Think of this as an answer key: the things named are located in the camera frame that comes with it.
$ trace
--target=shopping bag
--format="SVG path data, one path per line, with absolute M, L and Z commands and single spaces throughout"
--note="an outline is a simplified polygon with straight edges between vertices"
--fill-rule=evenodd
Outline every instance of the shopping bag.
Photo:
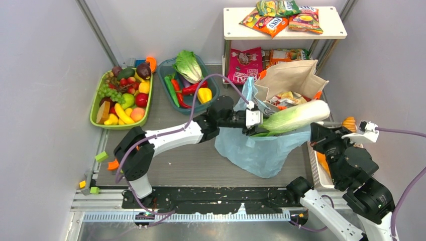
M 257 89 L 254 78 L 248 78 L 243 87 L 247 100 L 255 100 Z M 240 98 L 234 110 L 245 110 L 246 103 Z M 284 165 L 288 154 L 310 138 L 310 126 L 306 126 L 279 137 L 248 137 L 241 129 L 220 128 L 215 148 L 240 168 L 263 178 L 277 175 Z
M 317 60 L 300 60 L 274 65 L 260 74 L 255 83 L 257 93 L 254 102 L 265 116 L 270 116 L 279 108 L 267 100 L 277 94 L 293 91 L 308 100 L 319 99 L 328 81 L 314 75 Z

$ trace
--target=white basket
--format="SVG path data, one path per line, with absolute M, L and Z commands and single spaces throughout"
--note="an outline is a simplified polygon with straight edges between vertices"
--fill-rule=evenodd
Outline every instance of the white basket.
M 310 142 L 307 142 L 307 149 L 309 153 L 310 167 L 312 168 L 313 185 L 315 189 L 334 189 L 333 182 L 327 172 L 320 167 L 318 158 Z

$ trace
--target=grey table surface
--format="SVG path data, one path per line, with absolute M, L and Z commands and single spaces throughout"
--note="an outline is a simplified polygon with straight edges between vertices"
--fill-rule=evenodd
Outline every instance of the grey table surface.
M 208 66 L 210 73 L 221 73 L 219 65 Z M 215 77 L 221 95 L 229 95 L 236 103 L 238 94 L 230 88 L 223 88 L 222 79 Z M 189 116 L 175 111 L 161 86 L 158 75 L 154 74 L 152 100 L 148 120 L 142 129 L 160 130 L 183 124 Z M 114 148 L 127 131 L 109 131 L 105 151 L 110 156 L 100 166 L 97 186 L 126 186 L 124 181 L 114 182 L 115 171 L 107 170 L 108 162 L 114 160 Z M 312 182 L 309 156 L 306 144 L 294 149 L 287 157 L 282 170 L 272 178 L 261 178 L 234 165 L 222 157 L 211 140 L 196 145 L 186 145 L 156 156 L 148 171 L 152 186 L 285 186 L 296 177 L 303 176 Z

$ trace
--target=vegetable basket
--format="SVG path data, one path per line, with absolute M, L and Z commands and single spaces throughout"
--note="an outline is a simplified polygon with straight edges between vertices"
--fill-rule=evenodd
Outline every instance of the vegetable basket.
M 203 61 L 201 60 L 200 57 L 198 57 L 197 55 L 195 55 L 195 58 L 197 60 L 197 63 L 199 64 L 200 68 L 201 68 L 201 72 L 203 77 L 208 76 L 210 73 L 207 70 L 206 65 L 203 63 Z M 167 86 L 164 82 L 164 77 L 166 77 L 167 75 L 172 75 L 174 73 L 176 73 L 176 71 L 173 69 L 172 65 L 176 62 L 176 58 L 173 59 L 169 59 L 166 60 L 164 62 L 162 62 L 158 69 L 157 69 L 157 74 L 161 79 L 161 85 L 164 88 L 164 91 L 166 92 L 167 98 L 170 102 L 170 104 L 172 105 L 172 107 L 177 110 L 178 112 L 182 113 L 182 114 L 190 114 L 191 113 L 191 109 L 190 108 L 182 108 L 182 107 L 177 107 L 174 103 L 173 100 L 169 94 L 169 91 L 167 90 Z M 179 86 L 182 89 L 183 88 L 183 84 L 179 81 L 179 78 L 176 76 L 175 77 L 176 80 L 178 80 L 179 82 Z M 213 78 L 209 78 L 208 80 L 206 80 L 207 84 L 208 84 L 208 88 L 211 90 L 211 95 L 212 95 L 212 100 L 215 100 L 219 97 L 220 91 L 219 91 L 219 86 L 216 83 L 216 81 Z M 187 105 L 192 105 L 192 100 L 193 100 L 194 96 L 193 95 L 186 95 L 183 97 L 183 102 Z M 204 111 L 205 109 L 207 109 L 207 107 L 209 107 L 211 105 L 212 101 L 209 101 L 205 104 L 201 104 L 198 99 L 195 101 L 195 108 L 194 108 L 194 113 L 196 112 L 201 112 Z
M 99 84 L 97 86 L 97 90 L 101 87 L 102 84 L 104 84 L 104 78 L 105 75 L 109 74 L 111 71 L 106 72 L 105 74 L 103 74 L 102 78 L 99 81 Z M 114 125 L 114 126 L 107 126 L 107 125 L 102 125 L 102 124 L 97 124 L 96 123 L 96 115 L 97 112 L 99 110 L 99 103 L 101 100 L 101 97 L 97 94 L 97 91 L 95 91 L 94 97 L 93 97 L 93 104 L 92 104 L 92 109 L 90 111 L 90 122 L 97 127 L 101 127 L 104 129 L 109 129 L 109 130 L 128 130 L 131 129 L 133 127 L 137 127 L 137 126 L 143 126 L 145 124 L 145 122 L 147 121 L 148 118 L 148 113 L 149 113 L 149 109 L 150 109 L 150 105 L 151 105 L 151 94 L 152 94 L 152 75 L 150 78 L 150 85 L 149 85 L 149 95 L 148 95 L 148 103 L 147 106 L 145 108 L 145 115 L 144 117 L 133 124 L 127 124 L 127 125 Z

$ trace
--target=green block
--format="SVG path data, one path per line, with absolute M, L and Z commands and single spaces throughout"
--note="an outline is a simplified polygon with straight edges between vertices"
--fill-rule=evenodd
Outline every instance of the green block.
M 91 194 L 99 194 L 99 188 L 98 187 L 91 187 L 90 188 L 90 193 Z
M 101 152 L 97 154 L 94 158 L 96 159 L 97 162 L 102 162 L 103 160 L 108 158 L 108 154 L 106 152 Z

